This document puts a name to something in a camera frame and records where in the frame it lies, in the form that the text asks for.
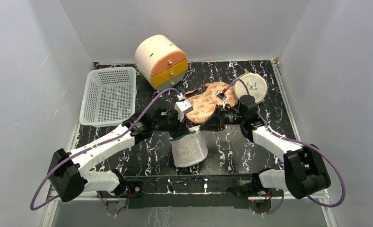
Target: robotic arm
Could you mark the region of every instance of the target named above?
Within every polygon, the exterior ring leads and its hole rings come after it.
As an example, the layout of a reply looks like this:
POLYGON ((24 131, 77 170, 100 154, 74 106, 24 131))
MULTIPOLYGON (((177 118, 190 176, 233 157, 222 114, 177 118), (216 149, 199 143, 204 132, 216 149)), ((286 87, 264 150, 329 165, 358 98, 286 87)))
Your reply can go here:
MULTIPOLYGON (((141 197, 143 183, 127 180, 119 171, 93 172, 91 168, 114 155, 115 153, 134 146, 150 138, 154 131, 168 131, 173 138, 189 133, 184 115, 193 110, 188 100, 182 100, 174 108, 170 108, 165 100, 158 99, 140 121, 121 138, 128 128, 139 117, 133 115, 121 126, 88 145, 65 152, 56 151, 52 157, 49 171, 61 161, 86 148, 84 154, 73 157, 72 160, 60 166, 49 177, 62 201, 70 201, 82 192, 107 191, 115 196, 123 196, 130 191, 132 197, 141 197)), ((258 118, 257 105, 254 97, 242 96, 239 110, 224 110, 217 106, 209 120, 200 126, 201 131, 222 131, 226 124, 239 124, 242 134, 250 141, 263 146, 284 162, 284 170, 264 169, 252 175, 252 182, 242 188, 228 188, 225 192, 256 193, 263 189, 276 188, 289 190, 297 199, 318 192, 330 186, 330 178, 321 156, 301 145, 281 140, 270 132, 258 118)))

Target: yellow drawer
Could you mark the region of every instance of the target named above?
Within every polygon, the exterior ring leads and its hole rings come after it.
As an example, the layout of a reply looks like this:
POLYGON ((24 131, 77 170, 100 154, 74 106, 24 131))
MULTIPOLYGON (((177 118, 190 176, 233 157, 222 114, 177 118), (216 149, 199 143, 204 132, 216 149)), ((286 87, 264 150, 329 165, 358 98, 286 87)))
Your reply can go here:
POLYGON ((153 87, 158 87, 164 84, 165 82, 171 80, 172 78, 178 76, 182 72, 185 72, 186 70, 188 70, 188 59, 185 59, 180 63, 170 67, 169 69, 166 69, 165 71, 153 76, 151 78, 151 85, 153 87))

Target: gray floor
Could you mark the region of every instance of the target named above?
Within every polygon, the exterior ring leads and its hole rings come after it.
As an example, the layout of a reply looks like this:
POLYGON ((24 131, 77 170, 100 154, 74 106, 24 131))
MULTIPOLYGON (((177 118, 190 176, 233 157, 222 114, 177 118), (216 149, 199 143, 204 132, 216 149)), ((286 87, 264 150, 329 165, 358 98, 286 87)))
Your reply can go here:
POLYGON ((269 216, 232 207, 158 207, 127 210, 117 219, 107 216, 100 201, 59 202, 54 227, 324 227, 321 207, 308 199, 284 200, 281 208, 269 216))

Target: black wire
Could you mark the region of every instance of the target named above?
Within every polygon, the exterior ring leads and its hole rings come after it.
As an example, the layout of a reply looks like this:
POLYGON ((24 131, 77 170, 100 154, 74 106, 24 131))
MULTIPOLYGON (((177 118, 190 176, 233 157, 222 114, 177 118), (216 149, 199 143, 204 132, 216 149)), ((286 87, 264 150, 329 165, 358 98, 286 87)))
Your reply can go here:
POLYGON ((127 206, 124 206, 124 207, 121 207, 118 211, 117 211, 117 214, 124 208, 126 208, 127 206))

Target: cream-colored rounded box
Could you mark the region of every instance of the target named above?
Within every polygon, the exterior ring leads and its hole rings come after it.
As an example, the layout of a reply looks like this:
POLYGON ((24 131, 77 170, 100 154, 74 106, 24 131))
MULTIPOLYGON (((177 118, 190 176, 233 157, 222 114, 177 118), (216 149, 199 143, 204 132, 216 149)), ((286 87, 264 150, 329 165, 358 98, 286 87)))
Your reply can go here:
POLYGON ((164 90, 182 81, 188 58, 163 35, 143 41, 135 53, 136 66, 155 90, 164 90))

